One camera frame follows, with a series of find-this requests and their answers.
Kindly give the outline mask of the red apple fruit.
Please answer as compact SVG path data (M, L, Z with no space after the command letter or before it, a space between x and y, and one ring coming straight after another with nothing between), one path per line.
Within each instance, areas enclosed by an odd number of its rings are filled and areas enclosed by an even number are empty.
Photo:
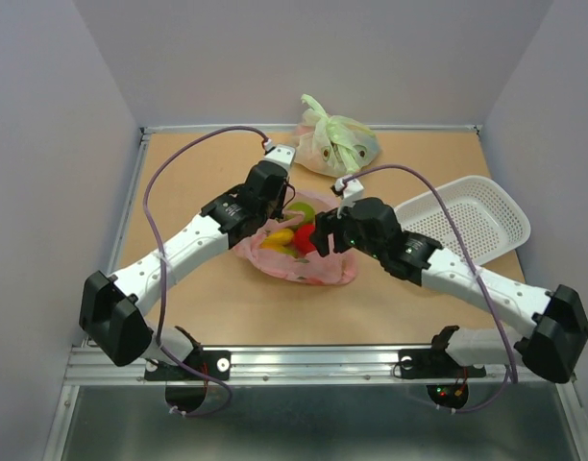
M292 244L299 255L307 255L315 252L315 245L311 241L311 236L315 231L315 226L311 223L300 226L294 232Z

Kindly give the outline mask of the pink plastic bag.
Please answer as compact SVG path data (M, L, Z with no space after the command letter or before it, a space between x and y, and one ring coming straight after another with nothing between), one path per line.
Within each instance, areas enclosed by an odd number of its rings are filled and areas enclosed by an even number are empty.
M315 217L318 213L337 206L337 201L327 195L304 190L288 191L285 208L295 202L309 203L316 211ZM299 228L290 226L283 217L284 212L285 209L281 219L268 220L254 235L238 243L233 249L234 253L248 260L260 272L276 279L328 286L344 285L356 278L356 259L351 253L333 253L321 257L315 251L307 255L299 255L297 252L296 256L291 256L261 249L259 245L268 233L281 229L291 229L295 232Z

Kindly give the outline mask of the yellow banana fruit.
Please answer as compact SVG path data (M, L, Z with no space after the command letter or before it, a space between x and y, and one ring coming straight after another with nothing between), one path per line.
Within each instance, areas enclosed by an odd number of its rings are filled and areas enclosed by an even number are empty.
M259 247L263 250L270 250L277 253L296 256L297 251L293 247L294 231L281 229L268 233Z

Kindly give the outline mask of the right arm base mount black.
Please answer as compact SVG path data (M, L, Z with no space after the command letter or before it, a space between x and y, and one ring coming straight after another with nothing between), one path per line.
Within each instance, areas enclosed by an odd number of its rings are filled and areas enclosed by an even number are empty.
M430 345L399 353L392 376L402 379L432 379L427 385L431 401L453 413L464 411L470 395L469 380L486 377L486 369L459 365L447 353L449 341L460 331L458 326L444 327L434 335Z

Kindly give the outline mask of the green lime fruit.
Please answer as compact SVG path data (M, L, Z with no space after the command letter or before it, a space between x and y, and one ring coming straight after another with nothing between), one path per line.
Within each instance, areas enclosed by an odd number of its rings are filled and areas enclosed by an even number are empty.
M315 209L306 202L295 202L285 209L284 219L291 227L300 227L312 224L315 220Z

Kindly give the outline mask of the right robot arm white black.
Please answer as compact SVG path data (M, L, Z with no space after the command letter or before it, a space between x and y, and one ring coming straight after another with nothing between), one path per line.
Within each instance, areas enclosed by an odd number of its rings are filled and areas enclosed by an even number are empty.
M310 240L320 256L356 249L396 279L491 314L493 330L444 328L435 337L429 364L440 375L460 366L504 363L566 383L588 342L588 318L574 288L530 286L468 265L439 241L403 230L394 209L379 198L318 213Z

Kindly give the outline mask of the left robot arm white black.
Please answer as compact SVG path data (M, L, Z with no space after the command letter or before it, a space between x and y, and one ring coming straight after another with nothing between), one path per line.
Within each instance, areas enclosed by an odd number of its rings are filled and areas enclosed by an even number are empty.
M283 208L289 167L262 160L244 183L213 199L162 246L141 260L85 280L79 324L116 366L147 354L157 331L145 316L166 287L254 235Z

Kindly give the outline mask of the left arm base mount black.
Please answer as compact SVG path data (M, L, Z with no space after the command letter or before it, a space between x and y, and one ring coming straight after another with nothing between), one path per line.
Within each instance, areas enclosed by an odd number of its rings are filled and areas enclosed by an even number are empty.
M219 370L228 352L206 352L201 343L184 328L167 328L152 334L150 346L141 356L155 367L151 374L165 381L197 381L199 387L166 387L164 398L169 412L183 418L212 416L232 403L233 389L226 382L229 371Z

